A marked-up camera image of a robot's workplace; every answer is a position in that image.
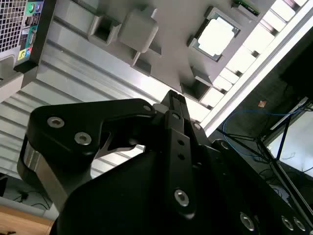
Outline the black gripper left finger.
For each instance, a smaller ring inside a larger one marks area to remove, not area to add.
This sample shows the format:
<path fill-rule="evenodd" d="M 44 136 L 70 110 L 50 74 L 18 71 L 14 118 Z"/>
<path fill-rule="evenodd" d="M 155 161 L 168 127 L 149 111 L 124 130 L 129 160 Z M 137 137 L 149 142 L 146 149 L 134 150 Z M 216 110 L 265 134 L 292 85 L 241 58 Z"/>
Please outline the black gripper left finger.
<path fill-rule="evenodd" d="M 139 98 L 42 106 L 29 118 L 18 172 L 44 190 L 61 213 L 82 185 L 143 153 L 190 160 L 180 97 L 160 104 Z"/>

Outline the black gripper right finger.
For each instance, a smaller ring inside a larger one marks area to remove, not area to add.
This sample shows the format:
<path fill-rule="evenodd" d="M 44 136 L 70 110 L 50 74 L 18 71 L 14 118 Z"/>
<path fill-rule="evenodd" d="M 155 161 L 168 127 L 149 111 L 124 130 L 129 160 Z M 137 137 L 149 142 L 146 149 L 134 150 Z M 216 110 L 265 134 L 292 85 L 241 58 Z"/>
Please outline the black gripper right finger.
<path fill-rule="evenodd" d="M 193 220 L 184 235 L 310 235 L 311 221 L 285 201 L 223 140 L 209 142 L 190 118 L 180 97 L 185 130 L 191 139 L 197 188 Z"/>

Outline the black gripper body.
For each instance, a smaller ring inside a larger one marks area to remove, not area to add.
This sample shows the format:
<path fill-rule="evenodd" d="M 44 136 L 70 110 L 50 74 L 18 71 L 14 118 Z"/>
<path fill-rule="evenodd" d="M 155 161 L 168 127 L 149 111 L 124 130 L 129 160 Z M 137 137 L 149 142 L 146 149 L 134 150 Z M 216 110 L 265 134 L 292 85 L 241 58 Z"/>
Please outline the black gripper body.
<path fill-rule="evenodd" d="M 55 235 L 226 235 L 235 207 L 220 152 L 143 153 L 76 189 Z"/>

